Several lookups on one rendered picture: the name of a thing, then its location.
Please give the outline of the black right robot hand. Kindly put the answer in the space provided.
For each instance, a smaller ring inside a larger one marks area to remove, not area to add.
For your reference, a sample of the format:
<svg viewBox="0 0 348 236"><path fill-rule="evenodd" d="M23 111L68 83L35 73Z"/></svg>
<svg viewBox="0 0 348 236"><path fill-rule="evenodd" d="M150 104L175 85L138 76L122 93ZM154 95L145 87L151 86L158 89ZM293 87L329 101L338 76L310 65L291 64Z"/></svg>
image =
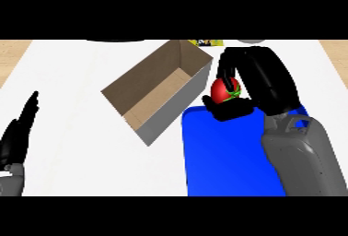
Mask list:
<svg viewBox="0 0 348 236"><path fill-rule="evenodd" d="M217 79L234 92L235 78L241 85L241 96L223 103L203 96L207 111L225 122L253 114L259 108L268 116L281 115L299 109L300 101L296 82L288 68L269 47L228 47L220 55Z"/></svg>

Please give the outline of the brown cardboard box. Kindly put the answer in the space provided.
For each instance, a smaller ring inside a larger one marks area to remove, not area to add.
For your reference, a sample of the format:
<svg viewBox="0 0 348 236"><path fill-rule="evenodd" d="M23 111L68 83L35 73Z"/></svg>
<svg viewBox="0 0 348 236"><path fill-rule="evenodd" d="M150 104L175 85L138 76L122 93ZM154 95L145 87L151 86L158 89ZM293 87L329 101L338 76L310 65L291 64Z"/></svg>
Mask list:
<svg viewBox="0 0 348 236"><path fill-rule="evenodd" d="M189 40L170 40L102 90L148 146L204 92L212 64Z"/></svg>

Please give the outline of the red tomato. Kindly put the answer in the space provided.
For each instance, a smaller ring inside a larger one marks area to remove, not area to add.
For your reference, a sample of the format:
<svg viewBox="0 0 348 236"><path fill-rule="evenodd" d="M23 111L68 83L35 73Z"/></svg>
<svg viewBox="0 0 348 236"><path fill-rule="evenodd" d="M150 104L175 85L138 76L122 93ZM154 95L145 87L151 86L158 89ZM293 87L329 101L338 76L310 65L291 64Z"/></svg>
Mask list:
<svg viewBox="0 0 348 236"><path fill-rule="evenodd" d="M226 85L223 83L223 79L219 78L212 86L212 98L216 103L223 103L228 100L232 100L241 96L241 85L238 80L232 77L231 78L232 83L234 83L234 89L235 91L231 92L226 89Z"/></svg>

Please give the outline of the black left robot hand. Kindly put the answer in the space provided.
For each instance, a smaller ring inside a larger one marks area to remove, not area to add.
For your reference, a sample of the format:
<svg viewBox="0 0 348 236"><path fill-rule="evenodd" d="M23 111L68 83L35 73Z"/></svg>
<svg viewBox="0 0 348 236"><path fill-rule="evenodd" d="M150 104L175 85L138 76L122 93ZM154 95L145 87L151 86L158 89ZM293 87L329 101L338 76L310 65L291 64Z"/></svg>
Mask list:
<svg viewBox="0 0 348 236"><path fill-rule="evenodd" d="M39 92L35 91L18 119L9 123L0 138L0 171L12 164L23 164L27 159L29 136L39 107Z"/></svg>

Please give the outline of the yellow patterned object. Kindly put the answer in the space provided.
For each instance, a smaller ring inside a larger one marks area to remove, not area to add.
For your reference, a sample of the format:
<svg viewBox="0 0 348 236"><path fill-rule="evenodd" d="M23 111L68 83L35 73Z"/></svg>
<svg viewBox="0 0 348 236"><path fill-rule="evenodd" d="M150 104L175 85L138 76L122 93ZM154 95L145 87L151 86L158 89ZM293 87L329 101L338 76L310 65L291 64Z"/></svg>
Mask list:
<svg viewBox="0 0 348 236"><path fill-rule="evenodd" d="M225 46L223 40L188 40L200 47Z"/></svg>

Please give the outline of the blue tray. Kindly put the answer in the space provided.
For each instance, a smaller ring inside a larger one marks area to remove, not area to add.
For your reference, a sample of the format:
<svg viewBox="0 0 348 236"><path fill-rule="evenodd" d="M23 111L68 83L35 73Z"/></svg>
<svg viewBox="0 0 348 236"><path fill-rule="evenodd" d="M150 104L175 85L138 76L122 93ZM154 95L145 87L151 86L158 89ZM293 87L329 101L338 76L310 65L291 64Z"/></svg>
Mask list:
<svg viewBox="0 0 348 236"><path fill-rule="evenodd" d="M219 121L203 106L183 112L183 157L191 196L284 196L262 146L265 113Z"/></svg>

